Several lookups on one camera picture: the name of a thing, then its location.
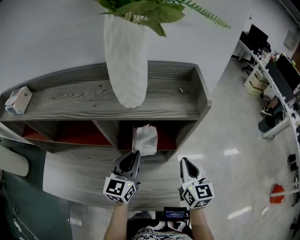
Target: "person's left arm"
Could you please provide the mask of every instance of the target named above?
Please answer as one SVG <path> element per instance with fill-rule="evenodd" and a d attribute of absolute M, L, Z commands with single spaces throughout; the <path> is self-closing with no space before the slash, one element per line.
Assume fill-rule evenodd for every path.
<path fill-rule="evenodd" d="M 104 240 L 126 240 L 128 204 L 117 203 Z"/>

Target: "human arm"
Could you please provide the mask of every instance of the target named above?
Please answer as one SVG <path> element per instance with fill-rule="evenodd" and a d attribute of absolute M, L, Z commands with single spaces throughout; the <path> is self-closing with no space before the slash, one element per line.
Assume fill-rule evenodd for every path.
<path fill-rule="evenodd" d="M 213 240 L 202 208 L 190 209 L 193 240 Z"/>
<path fill-rule="evenodd" d="M 126 240 L 128 204 L 117 203 L 104 240 Z"/>

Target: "white desk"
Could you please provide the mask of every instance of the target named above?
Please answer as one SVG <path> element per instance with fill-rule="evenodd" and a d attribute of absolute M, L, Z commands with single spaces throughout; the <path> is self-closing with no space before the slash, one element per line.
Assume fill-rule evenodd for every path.
<path fill-rule="evenodd" d="M 242 47 L 242 50 L 239 53 L 239 61 L 241 60 L 242 56 L 245 53 L 250 54 L 255 61 L 258 63 L 254 70 L 252 71 L 252 73 L 250 74 L 250 76 L 247 78 L 247 80 L 244 82 L 244 86 L 246 85 L 246 83 L 248 83 L 250 81 L 250 79 L 254 76 L 254 74 L 258 71 L 259 67 L 262 69 L 262 73 L 264 74 L 264 76 L 266 77 L 266 79 L 268 80 L 269 84 L 271 85 L 272 89 L 276 92 L 277 97 L 279 98 L 282 106 L 285 109 L 286 112 L 286 118 L 281 121 L 279 124 L 277 124 L 274 128 L 272 128 L 271 130 L 269 130 L 268 132 L 264 133 L 262 135 L 263 138 L 266 137 L 270 137 L 273 136 L 274 134 L 278 133 L 279 131 L 285 129 L 287 126 L 291 126 L 292 130 L 293 130 L 293 135 L 295 137 L 295 141 L 296 141 L 296 162 L 297 162 L 297 166 L 298 168 L 300 167 L 300 145 L 298 143 L 298 133 L 296 131 L 297 128 L 297 124 L 300 123 L 300 116 L 299 114 L 294 111 L 287 103 L 285 103 L 285 98 L 281 95 L 281 93 L 278 90 L 278 87 L 276 86 L 276 84 L 274 83 L 272 77 L 270 76 L 268 70 L 265 69 L 265 64 L 264 62 L 260 61 L 258 59 L 258 57 L 241 41 L 239 40 L 239 45 Z M 275 196 L 281 196 L 281 195 L 288 195 L 288 194 L 293 194 L 293 193 L 297 193 L 300 192 L 300 182 L 294 182 L 293 184 L 289 184 L 287 186 L 284 187 L 292 187 L 298 185 L 297 189 L 294 190 L 290 190 L 290 191 L 284 191 L 281 193 L 276 193 L 276 194 L 270 194 L 270 197 L 275 197 Z"/>

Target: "office chair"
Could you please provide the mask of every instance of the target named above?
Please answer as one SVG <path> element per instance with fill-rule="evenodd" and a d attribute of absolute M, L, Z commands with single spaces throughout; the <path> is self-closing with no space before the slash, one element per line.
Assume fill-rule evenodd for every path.
<path fill-rule="evenodd" d="M 266 42 L 265 46 L 263 47 L 263 51 L 265 51 L 266 53 L 270 53 L 271 52 L 270 43 Z M 255 62 L 255 59 L 253 57 L 251 57 L 250 64 L 248 64 L 246 67 L 243 67 L 242 71 L 246 70 L 246 73 L 248 75 L 250 75 L 250 73 L 248 71 L 250 71 L 250 72 L 253 71 L 253 68 L 251 67 L 251 65 L 254 66 L 256 64 L 257 64 L 257 62 Z"/>

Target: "tiled floor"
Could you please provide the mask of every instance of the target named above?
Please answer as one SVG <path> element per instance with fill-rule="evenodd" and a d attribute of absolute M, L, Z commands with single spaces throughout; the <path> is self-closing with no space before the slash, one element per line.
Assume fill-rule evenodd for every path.
<path fill-rule="evenodd" d="M 212 109 L 178 154 L 198 155 L 195 161 L 213 183 L 216 197 L 205 215 L 215 239 L 287 239 L 300 203 L 292 208 L 290 195 L 283 204 L 270 205 L 269 194 L 274 183 L 292 182 L 286 159 L 295 142 L 290 128 L 273 140 L 262 139 L 257 124 L 265 103 L 243 87 L 247 75 L 242 67 L 230 60 L 212 93 Z M 236 154 L 228 155 L 226 150 Z M 111 210 L 83 206 L 83 234 L 81 238 L 73 234 L 73 239 L 102 239 L 111 214 Z"/>

